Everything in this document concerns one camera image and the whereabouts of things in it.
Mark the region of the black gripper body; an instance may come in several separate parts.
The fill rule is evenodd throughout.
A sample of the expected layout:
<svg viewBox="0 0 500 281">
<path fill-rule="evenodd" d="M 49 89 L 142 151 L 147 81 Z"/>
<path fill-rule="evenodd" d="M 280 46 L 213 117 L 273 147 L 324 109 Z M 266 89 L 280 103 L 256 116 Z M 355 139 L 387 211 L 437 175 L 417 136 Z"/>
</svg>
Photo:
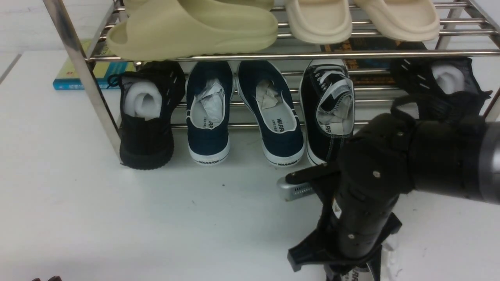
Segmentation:
<svg viewBox="0 0 500 281">
<path fill-rule="evenodd" d="M 307 168 L 287 179 L 309 183 L 323 203 L 316 228 L 288 251 L 295 272 L 304 265 L 323 265 L 329 276 L 346 274 L 371 261 L 402 225 L 392 212 L 400 189 L 382 176 Z"/>
</svg>

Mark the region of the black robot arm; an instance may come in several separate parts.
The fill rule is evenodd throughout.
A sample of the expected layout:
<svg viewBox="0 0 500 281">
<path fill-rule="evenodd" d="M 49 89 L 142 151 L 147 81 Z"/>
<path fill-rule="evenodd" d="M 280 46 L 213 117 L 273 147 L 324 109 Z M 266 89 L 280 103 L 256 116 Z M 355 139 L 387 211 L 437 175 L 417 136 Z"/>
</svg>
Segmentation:
<svg viewBox="0 0 500 281">
<path fill-rule="evenodd" d="M 356 267 L 375 268 L 382 244 L 402 226 L 393 213 L 413 190 L 499 204 L 499 122 L 468 116 L 457 123 L 417 120 L 399 109 L 374 117 L 339 150 L 335 161 L 288 174 L 308 183 L 323 204 L 316 228 L 289 249 L 297 272 L 323 265 L 328 281 Z"/>
</svg>

